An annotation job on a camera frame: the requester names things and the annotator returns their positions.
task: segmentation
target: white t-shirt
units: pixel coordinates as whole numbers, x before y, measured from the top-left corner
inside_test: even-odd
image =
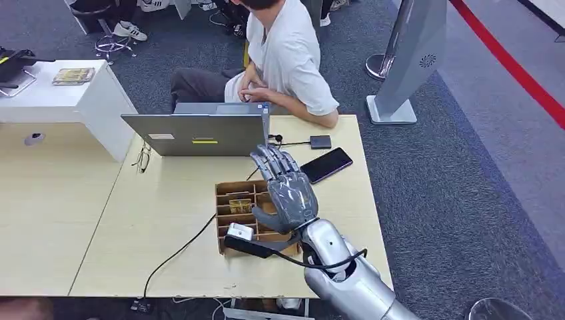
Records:
[[[300,0],[284,2],[263,43],[264,32],[261,22],[250,14],[249,57],[267,87],[298,98],[313,115],[334,111],[339,103],[319,72],[320,45],[310,15]],[[241,102],[238,92],[242,78],[240,73],[226,84],[226,102]]]

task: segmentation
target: cardboard box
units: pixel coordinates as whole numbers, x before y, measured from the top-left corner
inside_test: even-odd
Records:
[[[224,238],[227,234],[230,223],[235,222],[253,229],[253,239],[259,241],[287,241],[291,234],[281,235],[272,229],[260,224],[251,210],[244,211],[244,208],[235,208],[230,205],[234,200],[251,200],[252,205],[257,205],[266,213],[275,214],[277,210],[271,201],[271,196],[267,191],[267,182],[239,181],[225,182],[216,185],[216,220],[218,226],[218,248],[220,254],[224,255],[229,248],[224,246]],[[298,243],[291,245],[282,251],[285,255],[297,255],[300,253]]]

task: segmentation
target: eyeglasses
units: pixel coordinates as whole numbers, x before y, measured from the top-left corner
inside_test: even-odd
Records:
[[[149,165],[149,157],[151,156],[151,146],[148,145],[145,141],[143,141],[143,146],[141,147],[141,151],[139,151],[139,155],[137,156],[137,161],[132,163],[131,166],[136,165],[137,171],[139,173],[144,173],[147,169],[147,165]]]

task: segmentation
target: chair leg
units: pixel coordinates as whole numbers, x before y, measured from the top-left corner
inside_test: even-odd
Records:
[[[114,61],[110,60],[110,53],[112,52],[117,52],[123,49],[127,49],[129,50],[132,57],[137,56],[135,53],[133,53],[133,50],[128,45],[131,40],[130,37],[125,37],[123,39],[116,40],[116,36],[110,30],[110,27],[108,27],[106,21],[104,19],[98,19],[98,22],[100,23],[102,30],[104,30],[105,35],[95,43],[95,49],[96,51],[98,51],[96,53],[97,57],[101,57],[102,54],[105,53],[108,64],[112,65],[114,63]]]

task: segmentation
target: red stripe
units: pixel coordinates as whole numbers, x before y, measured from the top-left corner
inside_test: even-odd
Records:
[[[565,129],[565,109],[553,98],[488,32],[485,26],[475,17],[463,0],[451,0],[451,4],[469,27],[475,32],[495,58],[519,82],[519,84],[534,98],[549,115]]]

